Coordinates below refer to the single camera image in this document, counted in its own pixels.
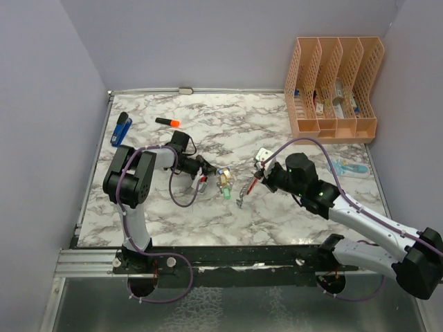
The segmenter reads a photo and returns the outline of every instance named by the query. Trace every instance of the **gray wall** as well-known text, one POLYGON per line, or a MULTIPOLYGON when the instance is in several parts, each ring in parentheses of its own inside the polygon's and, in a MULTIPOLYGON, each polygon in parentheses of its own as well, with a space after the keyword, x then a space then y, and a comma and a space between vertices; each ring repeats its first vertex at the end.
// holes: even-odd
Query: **gray wall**
MULTIPOLYGON (((407 0, 384 39, 370 149, 394 219, 443 234, 443 2, 407 0)), ((440 318, 443 290, 431 298, 440 318)))
POLYGON ((282 88, 296 37, 384 35, 396 0, 61 0, 109 89, 282 88))
POLYGON ((36 331, 107 94, 57 0, 2 1, 0 45, 0 324, 36 331))

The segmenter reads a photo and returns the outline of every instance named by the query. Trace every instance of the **black cable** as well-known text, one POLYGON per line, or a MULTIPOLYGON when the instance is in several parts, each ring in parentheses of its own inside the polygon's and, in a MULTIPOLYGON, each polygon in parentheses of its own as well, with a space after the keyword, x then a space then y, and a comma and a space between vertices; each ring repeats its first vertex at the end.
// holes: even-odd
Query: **black cable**
POLYGON ((298 206, 302 206, 302 203, 300 203, 300 201, 297 199, 296 195, 291 194, 292 198, 294 199, 294 201, 298 204, 298 206))
POLYGON ((192 152, 191 154, 183 154, 183 155, 188 156, 188 157, 191 157, 191 156, 194 156, 194 155, 197 153, 197 147, 195 146, 195 144, 194 144, 194 140, 192 139, 192 137, 189 136, 189 138, 191 139, 192 146, 194 147, 194 152, 192 152))

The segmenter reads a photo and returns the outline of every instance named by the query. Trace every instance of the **red marker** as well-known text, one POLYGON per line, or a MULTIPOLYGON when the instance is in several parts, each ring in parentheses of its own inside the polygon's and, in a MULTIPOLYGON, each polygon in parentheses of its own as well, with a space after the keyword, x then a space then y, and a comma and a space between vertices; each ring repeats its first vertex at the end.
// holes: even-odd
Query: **red marker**
POLYGON ((161 123, 162 125, 171 126, 171 127, 178 127, 180 125, 180 121, 178 121, 178 120, 170 120, 170 119, 163 119, 163 118, 156 118, 155 122, 161 123))

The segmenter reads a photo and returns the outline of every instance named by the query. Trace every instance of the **black base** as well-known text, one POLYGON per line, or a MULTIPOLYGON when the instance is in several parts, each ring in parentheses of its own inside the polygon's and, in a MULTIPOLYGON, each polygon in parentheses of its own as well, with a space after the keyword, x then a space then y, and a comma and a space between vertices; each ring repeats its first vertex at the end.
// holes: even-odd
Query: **black base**
MULTIPOLYGON (((195 277, 194 286, 249 287, 249 286, 316 286, 316 271, 337 268, 336 262, 325 261, 312 246, 221 246, 221 247, 152 247, 149 252, 172 252, 189 259, 195 277), (241 269, 245 266, 264 265, 241 269)), ((129 250, 118 252, 116 257, 124 262, 114 273, 133 275, 154 273, 153 261, 159 267, 161 288, 183 288, 189 280, 189 268, 185 261, 175 257, 177 263, 170 268, 165 255, 149 260, 129 250)), ((339 266, 339 271, 357 270, 355 266, 339 266)))

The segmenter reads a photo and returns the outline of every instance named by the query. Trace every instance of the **white marble surface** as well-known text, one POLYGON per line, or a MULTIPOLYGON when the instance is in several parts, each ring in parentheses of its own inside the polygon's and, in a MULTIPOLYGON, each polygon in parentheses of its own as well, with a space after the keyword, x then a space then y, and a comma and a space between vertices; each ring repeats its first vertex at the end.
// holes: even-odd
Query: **white marble surface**
MULTIPOLYGON (((166 143, 173 128, 156 124, 156 117, 181 121, 180 130, 194 138, 199 154, 215 166, 231 167, 237 181, 232 199, 225 200, 210 178, 203 194, 189 208, 176 206, 168 194, 169 171, 155 171, 145 202, 146 227, 157 246, 232 246, 321 243, 331 233, 357 240, 362 236, 337 223, 299 208, 284 192, 272 194, 255 186, 243 208, 235 203, 253 171, 253 157, 260 147, 275 151, 291 138, 284 96, 253 94, 116 95, 87 203, 79 247, 120 246, 121 224, 114 206, 102 191, 102 182, 114 155, 109 140, 120 112, 126 111, 133 125, 123 144, 140 147, 166 143)), ((335 157, 369 165, 363 145, 327 145, 335 157)), ((292 145, 278 160, 296 151, 305 152, 317 166, 321 179, 333 182, 325 157, 312 145, 292 145)), ((343 188, 369 208, 385 214, 380 194, 369 178, 341 177, 343 188)), ((174 177, 173 191, 180 202, 190 200, 191 179, 174 177)))

